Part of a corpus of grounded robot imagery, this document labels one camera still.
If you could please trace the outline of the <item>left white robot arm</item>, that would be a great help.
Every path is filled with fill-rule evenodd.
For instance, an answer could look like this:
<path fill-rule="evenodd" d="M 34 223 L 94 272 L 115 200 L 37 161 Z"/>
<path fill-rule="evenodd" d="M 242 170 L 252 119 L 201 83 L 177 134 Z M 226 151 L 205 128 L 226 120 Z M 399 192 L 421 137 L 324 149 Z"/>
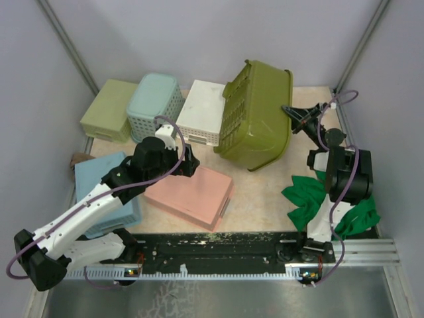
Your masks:
<path fill-rule="evenodd" d="M 168 148 L 157 137 L 145 138 L 136 145 L 133 155 L 111 169 L 57 219 L 33 232 L 19 231 L 14 237 L 13 260 L 40 292 L 57 286 L 72 270 L 110 260 L 133 261 L 138 243 L 124 228 L 95 239 L 80 237 L 102 218 L 144 193 L 148 186 L 169 175 L 190 178 L 199 164 L 190 144 L 179 150 Z"/>

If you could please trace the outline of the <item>light green plastic bin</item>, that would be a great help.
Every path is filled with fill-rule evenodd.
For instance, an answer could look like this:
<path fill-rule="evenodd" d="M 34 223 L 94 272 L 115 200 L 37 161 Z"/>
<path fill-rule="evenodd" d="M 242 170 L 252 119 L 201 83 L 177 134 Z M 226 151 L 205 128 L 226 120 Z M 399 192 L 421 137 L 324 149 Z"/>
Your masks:
<path fill-rule="evenodd" d="M 80 121 L 85 134 L 110 142 L 126 143 L 131 134 L 127 105 L 137 87 L 136 83 L 108 79 Z"/>

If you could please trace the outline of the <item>pink plastic bin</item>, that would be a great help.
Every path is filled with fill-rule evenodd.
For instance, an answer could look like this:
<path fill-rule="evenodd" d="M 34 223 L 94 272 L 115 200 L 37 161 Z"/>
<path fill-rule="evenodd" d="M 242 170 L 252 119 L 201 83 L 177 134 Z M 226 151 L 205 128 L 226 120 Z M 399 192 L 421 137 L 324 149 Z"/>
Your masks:
<path fill-rule="evenodd" d="M 233 196 L 232 177 L 199 166 L 192 177 L 168 176 L 144 192 L 147 203 L 206 231 L 216 231 Z"/>

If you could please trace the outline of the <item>teal perforated basket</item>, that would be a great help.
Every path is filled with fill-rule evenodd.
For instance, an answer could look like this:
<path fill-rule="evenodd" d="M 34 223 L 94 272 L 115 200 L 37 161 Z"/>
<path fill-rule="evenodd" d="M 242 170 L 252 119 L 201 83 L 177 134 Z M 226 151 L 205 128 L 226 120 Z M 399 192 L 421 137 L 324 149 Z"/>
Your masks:
<path fill-rule="evenodd" d="M 131 125 L 131 138 L 135 143 L 154 136 L 158 115 L 176 121 L 185 99 L 174 76 L 150 73 L 145 75 L 127 105 L 127 117 Z"/>

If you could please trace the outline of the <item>white perforated bin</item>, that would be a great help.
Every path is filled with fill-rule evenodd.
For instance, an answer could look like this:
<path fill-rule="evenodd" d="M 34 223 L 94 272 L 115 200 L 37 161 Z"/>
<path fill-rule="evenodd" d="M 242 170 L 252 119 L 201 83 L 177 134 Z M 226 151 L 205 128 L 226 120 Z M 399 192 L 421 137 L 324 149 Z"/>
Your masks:
<path fill-rule="evenodd" d="M 185 141 L 219 145 L 225 99 L 224 84 L 195 79 L 178 116 Z"/>

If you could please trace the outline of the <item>olive green dish basket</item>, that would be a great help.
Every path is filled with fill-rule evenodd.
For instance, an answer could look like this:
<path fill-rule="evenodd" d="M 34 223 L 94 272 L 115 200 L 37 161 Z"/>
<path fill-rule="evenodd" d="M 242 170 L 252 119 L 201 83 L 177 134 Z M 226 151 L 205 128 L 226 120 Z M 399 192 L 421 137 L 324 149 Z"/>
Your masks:
<path fill-rule="evenodd" d="M 250 172 L 259 170 L 286 151 L 291 122 L 283 112 L 293 97 L 293 74 L 258 60 L 225 85 L 218 145 L 214 153 Z"/>

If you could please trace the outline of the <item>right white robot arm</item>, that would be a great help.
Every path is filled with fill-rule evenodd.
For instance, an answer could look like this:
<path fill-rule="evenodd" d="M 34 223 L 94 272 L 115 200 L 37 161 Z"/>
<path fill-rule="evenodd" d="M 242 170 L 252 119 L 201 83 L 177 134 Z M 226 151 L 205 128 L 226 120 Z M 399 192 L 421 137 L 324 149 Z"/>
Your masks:
<path fill-rule="evenodd" d="M 291 132 L 303 131 L 317 146 L 309 152 L 307 166 L 325 173 L 324 200 L 307 223 L 305 238 L 296 245 L 297 257 L 304 262 L 320 258 L 326 262 L 334 260 L 331 256 L 333 231 L 353 207 L 371 196 L 374 185 L 371 152 L 344 147 L 346 134 L 321 124 L 328 106 L 328 103 L 318 103 L 308 109 L 282 106 L 282 111 L 291 119 Z"/>

